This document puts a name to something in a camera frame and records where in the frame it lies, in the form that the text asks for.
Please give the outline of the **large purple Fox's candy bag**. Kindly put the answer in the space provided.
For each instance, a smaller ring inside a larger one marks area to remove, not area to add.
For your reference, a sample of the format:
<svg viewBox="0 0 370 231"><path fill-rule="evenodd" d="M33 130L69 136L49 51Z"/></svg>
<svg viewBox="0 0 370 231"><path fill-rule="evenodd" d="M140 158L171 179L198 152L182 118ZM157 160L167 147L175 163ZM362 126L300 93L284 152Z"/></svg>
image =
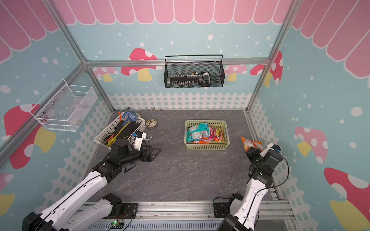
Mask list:
<svg viewBox="0 0 370 231"><path fill-rule="evenodd" d="M209 140L216 140L218 139L219 131L217 127L209 127L210 130L210 136Z"/></svg>

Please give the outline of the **light green perforated basket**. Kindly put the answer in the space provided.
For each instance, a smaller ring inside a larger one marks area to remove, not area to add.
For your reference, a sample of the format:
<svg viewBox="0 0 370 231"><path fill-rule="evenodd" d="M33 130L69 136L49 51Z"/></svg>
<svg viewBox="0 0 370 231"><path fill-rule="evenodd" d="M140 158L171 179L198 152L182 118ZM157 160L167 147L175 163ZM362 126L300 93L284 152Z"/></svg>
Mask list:
<svg viewBox="0 0 370 231"><path fill-rule="evenodd" d="M221 128L224 132L225 144L194 144L187 142L187 130L189 127L198 125L200 123L208 123L209 127ZM188 150L216 150L223 151L230 145L230 139L227 129L227 123L224 120L186 120L184 144Z"/></svg>

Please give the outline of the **teal candy bag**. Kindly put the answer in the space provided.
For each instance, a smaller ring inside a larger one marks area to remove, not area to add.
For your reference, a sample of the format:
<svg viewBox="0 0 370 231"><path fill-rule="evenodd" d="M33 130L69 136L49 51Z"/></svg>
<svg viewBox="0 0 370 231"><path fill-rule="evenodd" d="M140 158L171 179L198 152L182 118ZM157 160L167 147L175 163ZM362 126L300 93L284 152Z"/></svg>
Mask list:
<svg viewBox="0 0 370 231"><path fill-rule="evenodd" d="M189 127L187 130L187 142L207 140L210 135L208 123L200 123Z"/></svg>

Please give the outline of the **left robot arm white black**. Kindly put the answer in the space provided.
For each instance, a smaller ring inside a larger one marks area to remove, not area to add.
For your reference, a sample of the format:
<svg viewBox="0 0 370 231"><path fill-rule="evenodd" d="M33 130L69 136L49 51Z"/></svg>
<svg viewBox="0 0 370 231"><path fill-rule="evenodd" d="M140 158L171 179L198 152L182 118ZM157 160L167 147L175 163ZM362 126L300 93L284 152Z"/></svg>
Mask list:
<svg viewBox="0 0 370 231"><path fill-rule="evenodd" d="M113 218L115 221L134 218L134 209L125 208L122 200L112 193L82 212L77 210L116 176L135 168L139 161L154 161L160 152L160 148L147 145L144 138L137 138L135 144L119 139L110 153L70 192L42 212L27 215L22 222L22 230L82 231L102 218Z"/></svg>

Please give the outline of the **orange Fox's candy bag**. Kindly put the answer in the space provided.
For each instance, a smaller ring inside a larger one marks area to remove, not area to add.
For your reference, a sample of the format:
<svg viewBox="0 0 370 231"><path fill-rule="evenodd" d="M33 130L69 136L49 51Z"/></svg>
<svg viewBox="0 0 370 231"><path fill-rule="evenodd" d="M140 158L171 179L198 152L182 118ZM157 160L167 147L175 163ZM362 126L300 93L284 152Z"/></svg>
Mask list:
<svg viewBox="0 0 370 231"><path fill-rule="evenodd" d="M224 140L198 140L198 141L192 141L194 144L225 144Z"/></svg>

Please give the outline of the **orange snack bag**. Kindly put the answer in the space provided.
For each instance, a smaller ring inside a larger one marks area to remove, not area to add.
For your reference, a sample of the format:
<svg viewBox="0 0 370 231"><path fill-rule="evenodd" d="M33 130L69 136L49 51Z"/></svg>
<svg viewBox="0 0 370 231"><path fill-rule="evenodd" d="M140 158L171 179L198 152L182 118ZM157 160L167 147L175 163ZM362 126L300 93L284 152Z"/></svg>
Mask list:
<svg viewBox="0 0 370 231"><path fill-rule="evenodd" d="M247 138L241 137L241 140L243 142L244 150L249 151L250 149L259 149L260 151L263 151L263 144L259 141L252 141Z"/></svg>

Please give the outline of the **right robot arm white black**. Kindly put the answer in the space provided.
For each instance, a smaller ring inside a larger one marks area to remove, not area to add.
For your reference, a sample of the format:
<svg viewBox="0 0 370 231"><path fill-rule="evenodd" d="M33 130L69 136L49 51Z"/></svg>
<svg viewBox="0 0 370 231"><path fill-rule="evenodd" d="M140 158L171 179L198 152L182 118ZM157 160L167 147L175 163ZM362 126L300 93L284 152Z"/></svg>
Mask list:
<svg viewBox="0 0 370 231"><path fill-rule="evenodd" d="M251 166L244 196L232 196L229 201L229 214L218 225L218 231L254 231L259 219L262 199L273 184L273 172L284 160L281 148L271 144L265 150L249 148L245 152Z"/></svg>

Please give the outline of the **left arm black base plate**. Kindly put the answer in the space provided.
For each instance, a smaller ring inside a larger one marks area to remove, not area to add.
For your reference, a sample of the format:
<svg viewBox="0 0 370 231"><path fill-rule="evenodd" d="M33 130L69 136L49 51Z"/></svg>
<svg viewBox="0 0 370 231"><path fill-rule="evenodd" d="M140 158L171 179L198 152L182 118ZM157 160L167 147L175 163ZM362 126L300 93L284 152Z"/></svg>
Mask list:
<svg viewBox="0 0 370 231"><path fill-rule="evenodd" d="M111 213L103 219L136 218L138 203L120 203L113 206Z"/></svg>

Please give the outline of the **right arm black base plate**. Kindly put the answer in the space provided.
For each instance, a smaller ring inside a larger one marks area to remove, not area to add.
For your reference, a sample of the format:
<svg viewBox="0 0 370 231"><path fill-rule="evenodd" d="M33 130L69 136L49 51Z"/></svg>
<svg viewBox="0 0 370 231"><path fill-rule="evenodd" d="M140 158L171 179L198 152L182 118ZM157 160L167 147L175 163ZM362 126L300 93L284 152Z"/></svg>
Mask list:
<svg viewBox="0 0 370 231"><path fill-rule="evenodd" d="M231 204L236 197L216 197L213 200L215 218L225 218L230 213Z"/></svg>

